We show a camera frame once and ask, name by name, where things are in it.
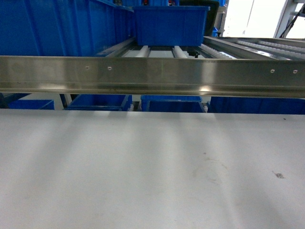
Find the blue storage crate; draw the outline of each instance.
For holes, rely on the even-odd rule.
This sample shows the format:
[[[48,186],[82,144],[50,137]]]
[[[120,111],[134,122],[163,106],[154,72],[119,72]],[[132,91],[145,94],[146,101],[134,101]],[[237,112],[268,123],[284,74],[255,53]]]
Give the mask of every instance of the blue storage crate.
[[[199,96],[173,96],[173,95],[142,95],[142,111],[151,112],[190,112],[202,113],[204,111]]]
[[[131,95],[80,94],[66,110],[128,111],[131,103]]]
[[[107,0],[5,0],[0,55],[91,56],[116,44]]]
[[[10,109],[54,110],[54,100],[23,100],[9,103]]]
[[[142,0],[122,0],[123,6],[141,6]]]
[[[128,7],[118,6],[114,9],[115,39],[121,43],[134,36],[133,10]]]
[[[218,37],[217,34],[218,29],[216,27],[213,28],[212,37]]]
[[[203,42],[210,7],[137,6],[133,9],[138,45],[199,46]]]
[[[209,113],[305,114],[305,100],[277,98],[212,97]]]

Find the stainless steel rail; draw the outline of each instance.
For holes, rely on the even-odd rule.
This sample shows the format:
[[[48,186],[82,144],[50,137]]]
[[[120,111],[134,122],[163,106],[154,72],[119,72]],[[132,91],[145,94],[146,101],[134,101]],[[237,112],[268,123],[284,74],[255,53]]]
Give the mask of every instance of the stainless steel rail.
[[[248,49],[236,44],[238,41],[253,44],[264,41],[292,46],[294,42],[289,40],[284,44],[279,40],[283,39],[206,37],[203,46],[193,48],[206,54],[205,59],[191,59],[186,52],[190,47],[175,47],[178,58],[149,58],[150,48],[141,49],[133,40],[100,53],[106,58],[0,56],[0,92],[304,98],[305,61],[262,52],[255,49],[256,45]],[[294,47],[300,49],[294,52],[302,51],[302,42],[296,42]],[[111,57],[121,56],[128,49],[142,50],[143,55],[140,58]],[[226,54],[252,58],[225,59]]]

